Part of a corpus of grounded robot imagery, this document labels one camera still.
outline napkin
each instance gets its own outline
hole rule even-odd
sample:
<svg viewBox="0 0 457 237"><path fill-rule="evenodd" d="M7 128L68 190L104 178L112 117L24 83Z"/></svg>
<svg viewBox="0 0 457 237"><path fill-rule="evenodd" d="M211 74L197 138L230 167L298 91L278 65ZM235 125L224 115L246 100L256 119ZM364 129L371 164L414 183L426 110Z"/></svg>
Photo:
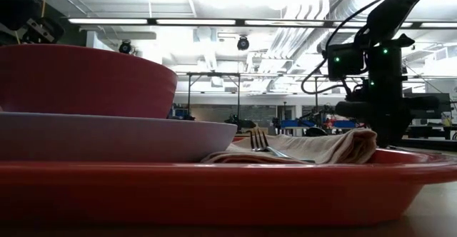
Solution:
<svg viewBox="0 0 457 237"><path fill-rule="evenodd" d="M251 150L250 138L231 143L221 152L212 153L202 163L365 163L376 151L376 133L358 128L342 135L321 137L267 136L270 147L294 158L279 158L268 152Z"/></svg>

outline wooden table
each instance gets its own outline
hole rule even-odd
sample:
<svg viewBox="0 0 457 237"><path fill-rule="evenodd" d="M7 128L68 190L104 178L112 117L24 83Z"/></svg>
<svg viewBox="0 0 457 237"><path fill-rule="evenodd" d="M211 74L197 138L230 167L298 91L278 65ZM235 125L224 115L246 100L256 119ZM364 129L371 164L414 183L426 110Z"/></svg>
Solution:
<svg viewBox="0 0 457 237"><path fill-rule="evenodd" d="M457 182L425 186L405 216L397 221L360 228L236 227L236 226L99 226L85 228L2 228L0 236L86 237L86 236L350 236L409 237L457 236Z"/></svg>

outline red tray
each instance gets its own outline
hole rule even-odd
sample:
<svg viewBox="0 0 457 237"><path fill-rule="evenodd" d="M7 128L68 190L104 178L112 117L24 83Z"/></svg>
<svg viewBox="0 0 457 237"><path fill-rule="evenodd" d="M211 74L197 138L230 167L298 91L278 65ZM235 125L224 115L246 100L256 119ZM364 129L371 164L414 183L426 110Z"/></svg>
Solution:
<svg viewBox="0 0 457 237"><path fill-rule="evenodd" d="M387 150L365 165L1 162L0 220L360 226L455 180L453 157Z"/></svg>

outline white ceiling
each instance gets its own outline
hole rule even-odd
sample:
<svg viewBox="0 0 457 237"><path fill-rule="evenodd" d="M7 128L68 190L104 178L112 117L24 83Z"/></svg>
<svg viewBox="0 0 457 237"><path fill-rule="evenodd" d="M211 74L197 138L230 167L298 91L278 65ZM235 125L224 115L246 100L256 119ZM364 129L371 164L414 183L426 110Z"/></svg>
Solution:
<svg viewBox="0 0 457 237"><path fill-rule="evenodd" d="M122 17L122 18L241 18L241 19L323 19L327 15L329 6L335 0L46 0L50 5L58 9L67 17ZM361 6L372 0L356 0ZM455 0L422 0L412 11L408 20L440 20L456 21L457 6ZM207 45L194 41L195 27L158 27L158 26L105 26L95 28L102 33L156 33L155 40L134 41L134 44L144 52L160 53L161 63L166 66L179 68L182 71L191 71L193 69L202 69L199 61L208 60ZM285 34L287 41L282 45L276 46L277 54L287 54L295 51L302 46L311 36L313 31L309 30L287 30L281 32L277 28L236 28L236 27L213 27L216 38L211 45L211 52L217 64L224 61L241 61L249 63L246 58L249 54L256 52L268 51L272 49L279 37ZM417 44L416 50L405 49L404 55L417 52L421 49L427 49L429 46L437 44L457 42L457 31L402 31L414 38ZM248 51L238 51L236 42L240 35L246 35L250 42ZM121 40L111 38L105 40L108 45L114 49L120 44ZM309 55L297 56L301 61L315 61L315 46L312 46L305 52ZM275 65L268 66L266 70L280 69L284 62L278 61ZM297 86L290 87L290 90L296 90Z"/></svg>

